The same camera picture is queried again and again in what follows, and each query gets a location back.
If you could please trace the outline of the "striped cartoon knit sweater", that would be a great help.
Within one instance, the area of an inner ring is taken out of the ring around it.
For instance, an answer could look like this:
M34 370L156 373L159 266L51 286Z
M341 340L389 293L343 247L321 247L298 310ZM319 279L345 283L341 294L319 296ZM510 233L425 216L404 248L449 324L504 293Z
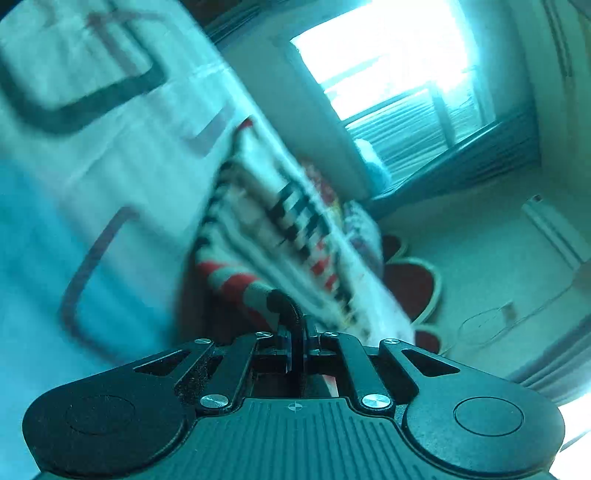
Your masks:
M287 326L293 305L311 333L367 346L415 341L408 315L346 240L300 167L248 117L233 130L191 253L198 332L219 344Z

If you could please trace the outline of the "red heart-shaped headboard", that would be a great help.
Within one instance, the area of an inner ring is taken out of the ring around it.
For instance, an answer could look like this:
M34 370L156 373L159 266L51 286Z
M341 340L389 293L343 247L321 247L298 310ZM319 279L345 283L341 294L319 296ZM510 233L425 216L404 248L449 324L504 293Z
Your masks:
M408 243L397 235L384 235L382 248L383 282L410 319L416 345L431 353L441 353L442 334L428 325L442 298L440 273L429 262L408 256Z

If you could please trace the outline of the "light blue folded towel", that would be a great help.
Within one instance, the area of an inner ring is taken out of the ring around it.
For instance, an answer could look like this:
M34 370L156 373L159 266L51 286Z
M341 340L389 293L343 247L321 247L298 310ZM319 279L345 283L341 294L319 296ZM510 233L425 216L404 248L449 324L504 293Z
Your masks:
M355 139L353 142L355 142L356 149L366 165L372 191L375 194L380 194L388 190L392 186L391 174L372 144L363 139Z

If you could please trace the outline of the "white patterned bed sheet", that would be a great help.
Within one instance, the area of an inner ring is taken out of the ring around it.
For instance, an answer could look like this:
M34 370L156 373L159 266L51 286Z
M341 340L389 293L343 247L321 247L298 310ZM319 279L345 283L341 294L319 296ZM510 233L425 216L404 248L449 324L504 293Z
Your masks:
M252 321L192 247L233 130L287 148L178 1L1 5L1 475L44 392Z

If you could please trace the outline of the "right teal curtain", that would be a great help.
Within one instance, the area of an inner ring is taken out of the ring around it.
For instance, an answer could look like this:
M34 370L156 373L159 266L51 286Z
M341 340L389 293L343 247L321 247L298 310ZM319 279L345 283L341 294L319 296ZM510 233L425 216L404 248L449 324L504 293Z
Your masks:
M400 185L363 201L370 216L382 220L395 210L463 191L541 164L536 108L526 104L479 130L431 161Z

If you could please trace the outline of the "white wall air conditioner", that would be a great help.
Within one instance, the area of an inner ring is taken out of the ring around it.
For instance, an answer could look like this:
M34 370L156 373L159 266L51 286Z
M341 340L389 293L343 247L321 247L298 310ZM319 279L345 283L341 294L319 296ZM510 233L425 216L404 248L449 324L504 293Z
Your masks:
M537 194L522 210L574 270L590 261L590 244L554 205Z

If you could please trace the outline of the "window with white frame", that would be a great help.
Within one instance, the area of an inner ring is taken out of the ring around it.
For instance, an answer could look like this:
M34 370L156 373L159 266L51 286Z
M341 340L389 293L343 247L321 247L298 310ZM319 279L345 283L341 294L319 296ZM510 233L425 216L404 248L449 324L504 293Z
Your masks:
M389 189L495 119L460 1L366 1L277 39L349 144L372 144Z

